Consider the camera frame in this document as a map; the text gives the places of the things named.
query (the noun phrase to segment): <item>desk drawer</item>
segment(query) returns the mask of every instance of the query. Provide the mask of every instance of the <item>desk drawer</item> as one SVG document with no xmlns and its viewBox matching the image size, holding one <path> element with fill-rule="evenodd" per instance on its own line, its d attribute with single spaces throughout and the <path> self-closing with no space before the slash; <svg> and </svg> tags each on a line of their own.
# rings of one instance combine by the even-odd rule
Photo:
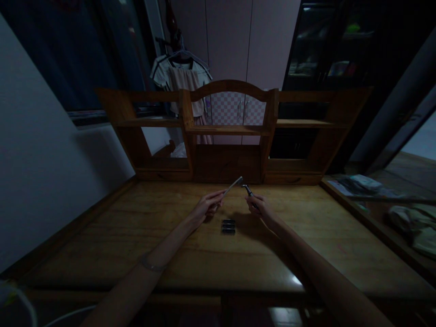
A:
<svg viewBox="0 0 436 327">
<path fill-rule="evenodd" d="M 190 172 L 156 172 L 156 171 L 137 171 L 136 177 L 142 180 L 166 180 L 175 182 L 190 182 Z"/>
<path fill-rule="evenodd" d="M 318 185 L 322 175 L 266 174 L 265 184 Z"/>
</svg>

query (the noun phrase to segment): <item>window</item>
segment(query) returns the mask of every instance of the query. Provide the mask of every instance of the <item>window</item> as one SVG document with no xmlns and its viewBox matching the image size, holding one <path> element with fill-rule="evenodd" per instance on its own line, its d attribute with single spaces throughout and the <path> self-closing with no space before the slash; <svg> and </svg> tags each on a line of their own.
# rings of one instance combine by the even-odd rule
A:
<svg viewBox="0 0 436 327">
<path fill-rule="evenodd" d="M 76 126 L 107 122 L 94 93 L 155 90 L 156 56 L 143 1 L 14 0 L 0 11 Z M 135 104 L 139 117 L 161 104 Z"/>
</svg>

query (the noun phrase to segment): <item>white cable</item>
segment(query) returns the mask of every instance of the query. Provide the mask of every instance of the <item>white cable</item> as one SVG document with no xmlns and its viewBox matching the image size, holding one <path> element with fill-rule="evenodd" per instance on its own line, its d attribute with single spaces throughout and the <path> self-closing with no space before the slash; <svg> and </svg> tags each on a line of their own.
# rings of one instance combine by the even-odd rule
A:
<svg viewBox="0 0 436 327">
<path fill-rule="evenodd" d="M 29 299 L 23 293 L 23 291 L 21 291 L 19 288 L 13 287 L 12 285 L 8 284 L 7 282 L 2 283 L 2 286 L 10 289 L 11 292 L 14 292 L 18 295 L 20 300 L 26 306 L 27 310 L 29 310 L 30 319 L 32 320 L 32 327 L 38 327 L 38 318 L 36 316 L 35 308 L 33 307 L 32 303 L 30 303 Z"/>
<path fill-rule="evenodd" d="M 82 312 L 82 311 L 86 311 L 86 310 L 91 310 L 91 309 L 94 309 L 95 307 L 96 307 L 96 305 L 93 305 L 93 306 L 84 307 L 84 308 L 81 308 L 81 309 L 79 309 L 79 310 L 76 310 L 76 311 L 73 311 L 73 312 L 67 313 L 66 315 L 63 315 L 63 316 L 61 316 L 61 317 L 59 317 L 59 318 L 53 320 L 52 322 L 48 323 L 48 324 L 45 325 L 44 327 L 49 327 L 49 326 L 51 326 L 51 325 L 56 324 L 58 321 L 61 321 L 61 320 L 65 319 L 65 318 L 68 318 L 68 317 L 70 317 L 70 316 L 72 316 L 72 315 L 75 315 L 76 313 L 79 313 L 79 312 Z"/>
</svg>

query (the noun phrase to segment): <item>bracelet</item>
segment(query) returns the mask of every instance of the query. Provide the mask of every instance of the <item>bracelet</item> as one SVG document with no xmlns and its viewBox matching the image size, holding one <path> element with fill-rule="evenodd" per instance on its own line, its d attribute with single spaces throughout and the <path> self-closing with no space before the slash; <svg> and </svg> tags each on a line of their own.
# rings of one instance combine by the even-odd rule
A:
<svg viewBox="0 0 436 327">
<path fill-rule="evenodd" d="M 139 262 L 144 266 L 144 268 L 151 270 L 151 271 L 154 271 L 154 272 L 157 272 L 157 273 L 160 273 L 166 269 L 166 267 L 167 267 L 166 265 L 165 266 L 153 266 L 153 265 L 149 264 L 147 261 L 147 256 L 148 256 L 148 253 L 144 254 L 139 259 Z"/>
</svg>

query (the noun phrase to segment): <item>wooden hutch shelf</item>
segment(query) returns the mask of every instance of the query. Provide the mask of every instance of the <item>wooden hutch shelf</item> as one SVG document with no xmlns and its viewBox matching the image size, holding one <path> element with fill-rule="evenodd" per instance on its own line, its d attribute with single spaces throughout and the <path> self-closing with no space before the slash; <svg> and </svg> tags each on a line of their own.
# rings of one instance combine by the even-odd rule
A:
<svg viewBox="0 0 436 327">
<path fill-rule="evenodd" d="M 266 102 L 261 126 L 194 125 L 192 101 L 218 92 L 239 92 Z M 99 100 L 139 179 L 315 185 L 370 95 L 372 88 L 341 91 L 263 91 L 242 81 L 222 80 L 195 91 L 126 92 L 96 89 Z M 177 102 L 179 119 L 136 118 L 135 102 Z M 279 102 L 330 103 L 324 120 L 278 119 Z M 174 143 L 151 155 L 142 127 L 179 127 L 187 158 L 170 158 Z M 307 159 L 269 159 L 276 128 L 319 129 Z M 202 145 L 197 135 L 259 135 L 259 145 Z"/>
<path fill-rule="evenodd" d="M 247 126 L 247 125 L 207 125 L 193 126 L 186 131 L 187 134 L 196 135 L 260 135 L 268 136 L 269 131 L 263 126 Z"/>
<path fill-rule="evenodd" d="M 348 128 L 346 124 L 335 124 L 315 119 L 277 119 L 276 128 Z"/>
</svg>

